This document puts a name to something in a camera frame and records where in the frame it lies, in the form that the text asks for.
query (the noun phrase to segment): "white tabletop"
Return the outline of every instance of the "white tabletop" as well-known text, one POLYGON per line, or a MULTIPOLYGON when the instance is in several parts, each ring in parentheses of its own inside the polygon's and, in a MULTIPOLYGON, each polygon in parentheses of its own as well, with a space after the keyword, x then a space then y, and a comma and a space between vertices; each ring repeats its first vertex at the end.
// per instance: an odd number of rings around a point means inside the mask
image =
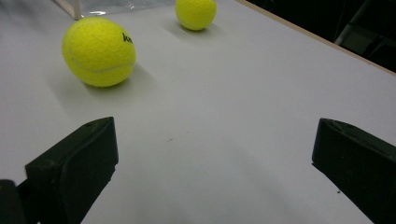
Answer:
POLYGON ((84 219, 106 223, 365 224, 311 165, 319 118, 396 145, 396 77, 235 1, 181 28, 173 7, 108 15, 132 36, 123 84, 64 63, 74 21, 52 1, 0 4, 0 178, 85 122, 113 116, 120 163, 84 219))

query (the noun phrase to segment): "tennis ball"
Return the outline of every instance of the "tennis ball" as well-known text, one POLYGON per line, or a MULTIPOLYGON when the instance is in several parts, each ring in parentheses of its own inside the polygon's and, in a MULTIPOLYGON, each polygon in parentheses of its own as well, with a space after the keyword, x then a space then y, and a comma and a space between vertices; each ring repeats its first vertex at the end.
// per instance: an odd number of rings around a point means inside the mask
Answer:
POLYGON ((189 30, 206 28, 215 19, 215 0, 176 0, 176 15, 181 25, 189 30))
POLYGON ((82 19, 71 25, 64 35, 62 53, 73 74, 95 87, 116 85, 134 68, 131 37, 105 18, 82 19))

